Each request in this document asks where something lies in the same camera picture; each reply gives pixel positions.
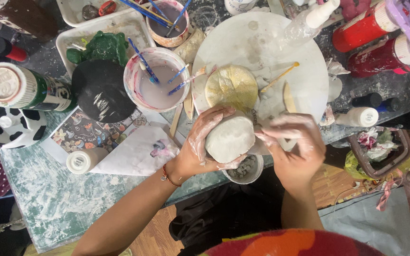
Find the round white board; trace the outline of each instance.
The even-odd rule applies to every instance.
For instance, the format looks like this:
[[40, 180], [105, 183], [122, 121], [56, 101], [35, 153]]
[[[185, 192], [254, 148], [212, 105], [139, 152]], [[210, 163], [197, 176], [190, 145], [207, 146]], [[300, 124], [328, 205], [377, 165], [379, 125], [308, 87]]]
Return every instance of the round white board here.
[[[260, 104], [258, 106], [256, 102], [254, 107], [258, 111], [257, 121], [266, 123], [270, 115], [277, 117], [286, 109], [282, 89], [287, 81], [297, 111], [312, 114], [318, 123], [327, 104], [327, 67], [314, 40], [281, 59], [279, 37], [282, 29], [290, 22], [288, 18], [266, 12], [244, 13], [225, 20], [203, 41], [194, 60], [192, 73], [207, 66], [206, 72], [209, 74], [215, 64], [218, 67], [227, 64], [241, 65], [251, 71], [270, 67], [271, 81], [285, 71], [287, 65], [298, 61], [299, 67], [283, 76], [272, 90], [261, 93]], [[192, 82], [192, 97], [199, 114], [210, 108], [205, 98], [207, 79], [203, 75]]]

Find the table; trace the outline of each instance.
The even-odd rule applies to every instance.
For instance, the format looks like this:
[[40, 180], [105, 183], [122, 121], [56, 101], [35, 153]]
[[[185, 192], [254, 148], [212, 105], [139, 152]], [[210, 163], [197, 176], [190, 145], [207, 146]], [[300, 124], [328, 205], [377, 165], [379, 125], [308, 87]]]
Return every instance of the table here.
[[[60, 31], [71, 27], [61, 19], [59, 9], [54, 0], [40, 0], [40, 5], [55, 15], [60, 23]], [[259, 1], [257, 6], [268, 6], [266, 0]], [[226, 12], [224, 1], [194, 0], [188, 8], [192, 24], [204, 29], [207, 26], [216, 26], [231, 16]], [[330, 44], [332, 28], [324, 29], [316, 38], [324, 57], [332, 56], [335, 60], [344, 63], [345, 55], [333, 51]], [[4, 38], [12, 38], [13, 31], [4, 27], [0, 31]], [[18, 37], [17, 45], [26, 49], [29, 53], [29, 61], [18, 63], [19, 65], [47, 74], [54, 78], [67, 80], [65, 67], [55, 47], [55, 39], [45, 44], [38, 44], [25, 36]], [[390, 86], [402, 78], [397, 89], [406, 88], [406, 108], [395, 113], [382, 115], [381, 121], [389, 120], [397, 115], [410, 111], [410, 74], [398, 76], [394, 73], [384, 73], [365, 82], [354, 81], [350, 77], [340, 76], [343, 80], [343, 95], [332, 103], [334, 108], [348, 108], [351, 99], [351, 91], [356, 96], [364, 95], [371, 91], [368, 84], [375, 84], [381, 90], [387, 91], [383, 95], [391, 96]], [[162, 114], [169, 122], [173, 120], [174, 110]], [[65, 113], [46, 113], [47, 129], [45, 139], [60, 122], [65, 119]], [[178, 131], [185, 137], [192, 127], [193, 121], [187, 119], [183, 112], [179, 119]], [[325, 143], [330, 143], [361, 128], [344, 128], [337, 125], [321, 128], [322, 138]], [[108, 174], [85, 174], [74, 175], [67, 168], [61, 166], [39, 144], [21, 149], [0, 150], [0, 156], [6, 175], [13, 189], [15, 198], [23, 214], [32, 241], [39, 253], [46, 252], [55, 247], [73, 242], [88, 229], [108, 208], [117, 202], [123, 195], [142, 182], [145, 177], [108, 175]], [[271, 156], [264, 157], [265, 164], [271, 165]], [[168, 199], [165, 206], [174, 204], [185, 198], [212, 189], [229, 182], [221, 172], [196, 175], [177, 189]]]

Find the bracelet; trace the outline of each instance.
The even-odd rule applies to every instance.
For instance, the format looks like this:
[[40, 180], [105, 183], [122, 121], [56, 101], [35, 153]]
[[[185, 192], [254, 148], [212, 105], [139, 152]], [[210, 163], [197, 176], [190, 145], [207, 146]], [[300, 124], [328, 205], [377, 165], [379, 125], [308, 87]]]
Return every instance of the bracelet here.
[[167, 172], [165, 172], [165, 165], [166, 164], [164, 164], [163, 166], [162, 166], [162, 172], [163, 172], [163, 176], [161, 177], [161, 180], [162, 181], [164, 181], [164, 180], [168, 180], [172, 185], [174, 185], [175, 187], [177, 187], [177, 188], [181, 188], [181, 185], [175, 185], [168, 177], [167, 177]]

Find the cow print planter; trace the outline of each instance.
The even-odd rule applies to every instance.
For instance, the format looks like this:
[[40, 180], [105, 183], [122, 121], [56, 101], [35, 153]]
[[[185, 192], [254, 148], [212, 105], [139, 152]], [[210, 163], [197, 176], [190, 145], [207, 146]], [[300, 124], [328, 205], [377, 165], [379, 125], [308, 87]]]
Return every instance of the cow print planter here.
[[0, 148], [24, 148], [41, 140], [47, 127], [37, 110], [0, 107]]

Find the white paint bottle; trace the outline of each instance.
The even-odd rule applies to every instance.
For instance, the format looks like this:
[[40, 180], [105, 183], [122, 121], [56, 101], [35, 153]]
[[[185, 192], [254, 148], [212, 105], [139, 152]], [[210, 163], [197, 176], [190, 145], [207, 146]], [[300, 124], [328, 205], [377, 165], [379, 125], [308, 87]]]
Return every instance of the white paint bottle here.
[[227, 11], [232, 15], [238, 15], [251, 10], [257, 0], [224, 0]]
[[67, 157], [66, 166], [74, 174], [85, 174], [91, 171], [106, 156], [105, 148], [87, 148], [74, 151]]
[[371, 127], [377, 123], [379, 113], [374, 108], [352, 108], [346, 114], [334, 114], [336, 124]]

